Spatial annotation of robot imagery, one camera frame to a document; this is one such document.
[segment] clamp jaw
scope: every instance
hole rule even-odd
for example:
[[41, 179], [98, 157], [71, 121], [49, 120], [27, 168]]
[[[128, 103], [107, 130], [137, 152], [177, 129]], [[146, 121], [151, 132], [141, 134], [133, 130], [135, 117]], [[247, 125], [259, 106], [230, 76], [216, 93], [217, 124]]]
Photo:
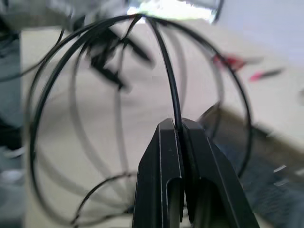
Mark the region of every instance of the clamp jaw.
[[225, 155], [198, 122], [161, 122], [138, 168], [133, 228], [177, 228], [186, 195], [195, 228], [258, 228]]

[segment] table surface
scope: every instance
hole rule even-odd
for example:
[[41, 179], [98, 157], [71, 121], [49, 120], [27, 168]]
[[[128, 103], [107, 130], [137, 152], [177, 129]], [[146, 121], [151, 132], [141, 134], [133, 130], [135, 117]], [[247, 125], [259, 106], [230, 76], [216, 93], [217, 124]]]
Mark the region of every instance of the table surface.
[[[239, 72], [239, 77], [250, 98], [253, 120], [255, 123], [267, 126], [273, 130], [273, 134], [282, 137], [283, 140], [303, 151], [304, 131], [302, 128], [304, 125], [301, 117], [304, 116], [304, 107], [300, 105], [298, 99], [298, 92], [304, 86], [302, 71], [290, 66], [284, 59], [279, 59], [266, 48], [247, 42], [223, 28], [210, 26], [202, 20], [184, 21], [183, 23], [203, 34], [223, 52], [235, 53], [245, 58], [264, 58], [262, 63], [247, 66]], [[55, 29], [22, 32], [23, 68], [32, 65], [47, 53], [59, 33], [60, 31]], [[129, 50], [125, 52], [122, 73], [130, 84], [131, 90], [128, 93], [121, 93], [123, 134], [130, 169], [136, 170], [157, 124], [167, 117], [172, 117], [173, 110], [166, 69], [153, 33], [147, 25], [139, 24], [132, 34], [138, 35], [138, 39], [150, 50], [156, 63], [154, 69], [151, 69], [138, 61]], [[178, 35], [186, 62], [187, 73], [184, 74], [184, 69], [179, 63], [181, 54], [175, 53], [179, 50], [179, 46], [171, 44], [170, 36], [167, 33], [164, 33], [163, 36], [174, 66], [179, 89], [185, 82], [185, 78], [187, 79], [183, 117], [197, 119], [217, 101], [212, 69], [202, 58], [199, 48], [186, 37]], [[64, 50], [57, 54], [46, 67], [35, 93], [35, 101]], [[47, 157], [59, 172], [88, 190], [102, 181], [104, 177], [85, 156], [84, 148], [75, 134], [69, 114], [68, 87], [74, 59], [73, 57], [63, 69], [49, 96], [39, 128], [38, 145], [39, 153]], [[117, 58], [114, 58], [110, 64], [116, 67]], [[280, 76], [254, 83], [248, 80], [256, 72], [278, 67], [285, 67], [285, 71]], [[84, 58], [80, 63], [77, 75], [77, 105], [85, 132], [98, 152], [98, 156], [110, 167], [112, 174], [118, 174], [122, 168], [119, 163], [115, 131], [116, 89], [97, 75], [90, 69], [88, 61]], [[23, 78], [23, 97], [26, 97], [31, 77], [33, 75]], [[223, 74], [223, 79], [225, 106], [235, 113], [244, 115], [241, 100], [232, 80], [226, 73]], [[81, 197], [54, 184], [41, 170], [41, 165], [38, 165], [38, 176], [50, 205], [61, 215], [72, 218]], [[26, 227], [60, 227], [45, 216], [28, 186], [27, 194]], [[101, 206], [97, 203], [89, 203], [87, 208], [100, 209]], [[117, 227], [123, 227], [123, 225], [127, 227], [129, 222], [130, 220], [126, 220], [126, 218], [113, 221]], [[110, 223], [96, 227], [110, 227]], [[268, 225], [261, 221], [261, 227], [268, 227]]]

